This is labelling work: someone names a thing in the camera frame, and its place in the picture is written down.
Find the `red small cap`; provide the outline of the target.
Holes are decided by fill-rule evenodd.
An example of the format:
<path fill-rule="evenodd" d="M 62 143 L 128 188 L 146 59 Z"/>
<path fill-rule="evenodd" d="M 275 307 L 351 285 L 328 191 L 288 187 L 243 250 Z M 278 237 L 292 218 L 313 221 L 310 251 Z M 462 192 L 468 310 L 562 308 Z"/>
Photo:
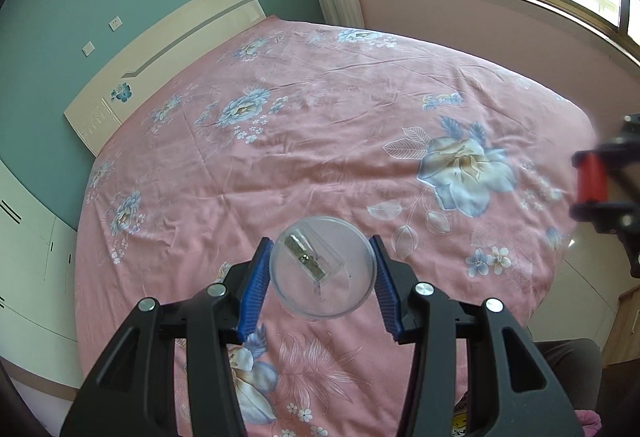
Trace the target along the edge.
<path fill-rule="evenodd" d="M 597 153 L 586 152 L 577 164 L 579 203 L 608 200 L 608 179 L 605 166 Z"/>

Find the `clear round sharpener container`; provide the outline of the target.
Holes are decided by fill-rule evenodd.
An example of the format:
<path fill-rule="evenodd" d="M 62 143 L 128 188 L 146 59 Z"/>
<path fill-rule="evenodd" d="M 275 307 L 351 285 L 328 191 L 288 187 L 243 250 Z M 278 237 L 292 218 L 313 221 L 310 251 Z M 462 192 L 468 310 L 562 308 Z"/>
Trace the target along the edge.
<path fill-rule="evenodd" d="M 270 280 L 282 306 L 308 320 L 341 318 L 372 293 L 376 259 L 347 221 L 311 216 L 288 226 L 270 253 Z"/>

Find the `pink floral bed sheet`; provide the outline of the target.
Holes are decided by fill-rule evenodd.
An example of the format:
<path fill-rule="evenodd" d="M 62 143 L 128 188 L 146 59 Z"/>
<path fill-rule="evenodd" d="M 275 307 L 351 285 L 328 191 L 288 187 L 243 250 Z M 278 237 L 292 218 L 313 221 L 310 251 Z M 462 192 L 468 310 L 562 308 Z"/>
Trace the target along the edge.
<path fill-rule="evenodd" d="M 400 36 L 269 18 L 122 124 L 88 181 L 76 249 L 87 377 L 145 297 L 171 304 L 306 217 L 351 223 L 372 293 L 289 313 L 271 280 L 228 356 L 245 435 L 578 436 L 525 328 L 548 293 L 596 141 L 582 110 L 510 70 Z"/>

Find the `white wardrobe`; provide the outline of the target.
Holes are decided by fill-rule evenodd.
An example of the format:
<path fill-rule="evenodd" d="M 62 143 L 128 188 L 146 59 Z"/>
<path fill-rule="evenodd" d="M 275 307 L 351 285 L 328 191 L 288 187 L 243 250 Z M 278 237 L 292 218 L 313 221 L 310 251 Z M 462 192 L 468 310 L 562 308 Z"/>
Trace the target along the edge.
<path fill-rule="evenodd" d="M 82 382 L 75 319 L 77 232 L 1 168 L 1 357 L 46 381 Z"/>

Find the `cream wooden headboard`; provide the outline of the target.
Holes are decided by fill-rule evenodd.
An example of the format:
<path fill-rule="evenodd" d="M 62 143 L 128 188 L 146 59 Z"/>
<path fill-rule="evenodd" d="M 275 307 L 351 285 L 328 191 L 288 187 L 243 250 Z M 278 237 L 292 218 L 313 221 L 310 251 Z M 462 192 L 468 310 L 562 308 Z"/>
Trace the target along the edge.
<path fill-rule="evenodd" d="M 141 33 L 85 85 L 64 116 L 95 156 L 119 126 L 195 60 L 266 18 L 258 0 L 192 0 Z"/>

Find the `wall socket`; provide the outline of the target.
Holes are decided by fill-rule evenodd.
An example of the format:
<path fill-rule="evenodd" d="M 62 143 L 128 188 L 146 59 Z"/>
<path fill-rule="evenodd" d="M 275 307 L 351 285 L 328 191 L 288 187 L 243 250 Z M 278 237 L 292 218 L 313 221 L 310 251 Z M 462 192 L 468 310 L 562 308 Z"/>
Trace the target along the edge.
<path fill-rule="evenodd" d="M 119 18 L 119 16 L 116 16 L 108 23 L 108 25 L 110 26 L 112 31 L 116 31 L 122 26 L 122 20 Z"/>
<path fill-rule="evenodd" d="M 90 56 L 94 51 L 94 45 L 92 41 L 88 41 L 88 43 L 82 48 L 82 52 L 86 57 Z"/>

